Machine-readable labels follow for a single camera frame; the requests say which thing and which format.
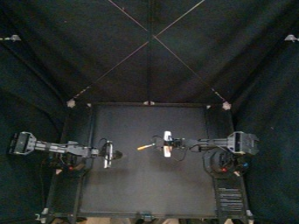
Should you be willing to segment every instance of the black fabric backdrop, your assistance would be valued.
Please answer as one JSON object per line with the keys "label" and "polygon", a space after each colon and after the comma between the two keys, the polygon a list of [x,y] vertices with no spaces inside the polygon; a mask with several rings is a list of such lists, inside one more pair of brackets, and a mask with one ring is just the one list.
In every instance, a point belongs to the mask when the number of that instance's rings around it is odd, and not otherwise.
{"label": "black fabric backdrop", "polygon": [[23,41],[0,41],[0,220],[42,210],[43,158],[6,156],[11,135],[59,141],[66,102],[91,86],[77,101],[221,103],[214,88],[238,130],[262,140],[248,175],[253,212],[298,222],[299,42],[285,38],[299,36],[299,2],[206,0],[189,12],[199,2],[2,1],[0,38]]}

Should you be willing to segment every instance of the black mat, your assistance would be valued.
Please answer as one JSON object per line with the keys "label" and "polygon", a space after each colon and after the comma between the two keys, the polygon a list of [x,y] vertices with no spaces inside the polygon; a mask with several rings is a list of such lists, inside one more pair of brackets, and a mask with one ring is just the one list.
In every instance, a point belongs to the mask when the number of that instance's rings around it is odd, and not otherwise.
{"label": "black mat", "polygon": [[166,158],[154,148],[138,151],[166,130],[173,137],[207,137],[206,108],[97,106],[93,143],[106,137],[125,157],[110,169],[95,159],[82,197],[81,213],[213,216],[213,179],[203,170],[202,153]]}

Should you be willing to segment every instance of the diagonal cable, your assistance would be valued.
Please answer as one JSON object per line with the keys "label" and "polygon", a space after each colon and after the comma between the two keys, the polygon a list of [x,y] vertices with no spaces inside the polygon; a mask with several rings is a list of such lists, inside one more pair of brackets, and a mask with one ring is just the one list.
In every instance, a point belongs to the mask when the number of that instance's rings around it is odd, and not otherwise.
{"label": "diagonal cable", "polygon": [[165,44],[165,42],[154,36],[154,38],[158,40],[158,42],[163,45],[163,47],[167,49],[167,51],[173,54],[173,56],[185,64],[185,66],[190,69],[194,75],[197,75],[201,78],[202,83],[210,88],[213,93],[226,102],[228,100],[225,97],[222,97],[221,93],[214,89],[214,87],[210,85],[210,83],[199,76],[199,74],[193,70],[193,68],[187,65],[187,63],[183,61],[183,59],[175,54],[175,52],[171,50],[171,48]]}
{"label": "diagonal cable", "polygon": [[143,25],[129,15],[129,13],[118,6],[118,4],[113,1],[109,0],[117,7],[118,9],[135,21],[135,23],[149,32],[149,30],[143,27]]}
{"label": "diagonal cable", "polygon": [[155,35],[157,37],[159,37],[162,34],[163,34],[163,32],[166,31],[166,30],[169,30],[169,28],[171,27],[171,26],[174,26],[174,24],[177,24],[178,22],[179,22],[179,20],[182,20],[201,5],[202,5],[202,3],[205,2],[206,0],[202,0],[199,3],[197,3],[193,7],[191,7],[191,9],[189,10],[189,11],[186,11],[183,14],[182,14],[182,16],[181,17],[178,17],[175,20],[174,20],[174,22],[171,23],[171,24],[169,24],[167,26],[166,26],[166,28]]}
{"label": "diagonal cable", "polygon": [[118,66],[121,66],[126,61],[127,59],[130,59],[135,54],[137,52],[139,52],[139,50],[142,48],[145,48],[145,46],[149,44],[149,41],[145,42],[126,57],[123,60],[121,60],[121,62],[118,62],[118,64],[109,69],[109,71],[101,75],[101,77],[86,87],[83,88],[83,90],[73,97],[73,99],[77,99],[81,97],[81,95],[109,75],[110,72],[113,72],[113,70],[115,70],[118,68]]}
{"label": "diagonal cable", "polygon": [[[113,0],[109,0],[118,9],[135,21],[135,23],[149,32],[149,30],[142,26],[142,24],[129,15],[129,13],[115,4]],[[174,51],[167,47],[167,45],[163,43],[163,41],[158,38],[159,35],[162,35],[205,2],[206,0],[202,0],[198,2],[190,10],[187,10],[174,21],[169,24],[169,26],[165,27],[165,29],[154,36],[154,38],[158,40],[158,42],[163,45],[163,47],[169,50],[169,52],[174,55],[174,57],[185,64],[185,66],[190,69],[194,75],[197,75],[202,81],[202,83],[210,88],[213,93],[226,102],[228,100],[222,97],[221,93],[211,87],[210,83],[198,75],[198,73],[193,70],[193,68],[186,64],[186,62],[182,60],[182,58],[174,53]]]}
{"label": "diagonal cable", "polygon": [[[146,32],[149,30],[143,27],[143,25],[134,19],[134,17],[118,6],[118,4],[109,0],[115,7],[135,21],[135,23],[145,29]],[[182,14],[181,17],[178,17],[174,22],[154,36],[154,39],[158,40],[158,42],[163,45],[163,47],[169,50],[169,52],[174,55],[174,57],[185,64],[185,66],[190,69],[194,75],[197,75],[201,78],[202,83],[210,88],[210,90],[214,92],[214,94],[226,102],[228,100],[222,97],[219,92],[211,87],[210,83],[198,75],[198,73],[193,70],[193,68],[186,64],[186,62],[182,60],[182,58],[174,53],[174,51],[167,47],[167,45],[163,43],[163,41],[158,38],[159,35],[165,33],[166,30],[170,29],[174,24],[177,24],[205,2],[206,0],[202,0],[199,3],[197,3],[191,9]],[[90,84],[75,96],[74,99],[77,99],[107,75],[109,73],[150,43],[147,41],[97,80],[93,84]]]}

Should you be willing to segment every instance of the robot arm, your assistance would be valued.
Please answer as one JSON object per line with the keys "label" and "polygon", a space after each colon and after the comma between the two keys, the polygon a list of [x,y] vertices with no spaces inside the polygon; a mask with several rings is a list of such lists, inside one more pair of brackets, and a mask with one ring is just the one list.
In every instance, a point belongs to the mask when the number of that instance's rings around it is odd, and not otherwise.
{"label": "robot arm", "polygon": [[34,151],[54,152],[58,154],[70,153],[71,155],[83,158],[103,157],[106,159],[105,168],[111,167],[111,160],[122,158],[123,156],[121,151],[114,152],[111,141],[107,141],[105,150],[99,151],[99,149],[79,145],[79,143],[73,141],[67,144],[39,141],[34,134],[26,131],[15,134],[10,153],[27,156],[34,153]]}
{"label": "robot arm", "polygon": [[236,155],[257,155],[258,154],[258,137],[242,131],[236,131],[228,138],[217,139],[185,139],[173,138],[171,131],[165,132],[163,137],[163,154],[169,158],[173,148],[226,148]]}

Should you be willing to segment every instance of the cable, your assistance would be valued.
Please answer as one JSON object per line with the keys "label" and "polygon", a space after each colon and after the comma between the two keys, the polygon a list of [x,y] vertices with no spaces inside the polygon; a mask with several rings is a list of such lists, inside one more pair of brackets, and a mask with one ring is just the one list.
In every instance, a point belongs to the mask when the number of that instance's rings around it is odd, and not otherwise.
{"label": "cable", "polygon": [[186,148],[186,149],[185,149],[185,153],[183,153],[183,157],[182,157],[182,159],[173,158],[177,162],[182,162],[182,161],[185,160],[189,149],[190,149],[190,148]]}

